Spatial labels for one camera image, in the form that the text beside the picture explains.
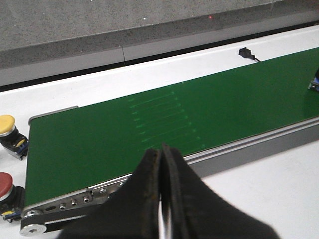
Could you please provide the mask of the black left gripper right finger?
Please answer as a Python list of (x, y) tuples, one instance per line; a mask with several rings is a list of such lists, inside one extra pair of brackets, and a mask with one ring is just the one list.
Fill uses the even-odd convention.
[(170, 239), (277, 239), (269, 225), (212, 191), (177, 148), (162, 146), (161, 197)]

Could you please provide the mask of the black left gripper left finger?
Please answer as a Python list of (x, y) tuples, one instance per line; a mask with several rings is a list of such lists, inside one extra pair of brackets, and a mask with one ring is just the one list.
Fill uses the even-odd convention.
[(148, 149), (120, 189), (87, 216), (63, 229), (60, 239), (159, 238), (161, 153)]

